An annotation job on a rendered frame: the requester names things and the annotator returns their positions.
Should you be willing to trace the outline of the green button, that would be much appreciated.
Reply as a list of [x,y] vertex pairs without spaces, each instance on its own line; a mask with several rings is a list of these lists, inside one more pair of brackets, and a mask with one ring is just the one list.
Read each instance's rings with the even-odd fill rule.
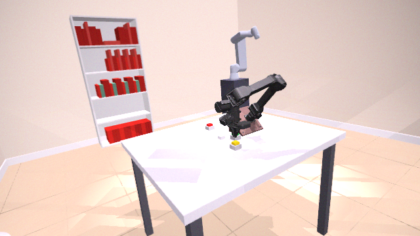
[[237,137],[235,138],[235,137],[233,137],[233,135],[231,134],[231,135],[230,135],[230,139],[231,139],[231,140],[234,140],[234,141],[235,141],[235,140],[240,140],[240,139],[241,139],[241,135],[238,133]]

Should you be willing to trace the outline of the yellow button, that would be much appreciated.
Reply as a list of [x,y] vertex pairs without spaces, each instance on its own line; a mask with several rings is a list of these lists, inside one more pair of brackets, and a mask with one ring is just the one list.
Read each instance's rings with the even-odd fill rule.
[[230,146],[230,149],[233,149],[234,151],[242,148],[242,144],[240,144],[240,142],[236,141],[236,140],[231,142],[231,144],[229,144],[229,146]]

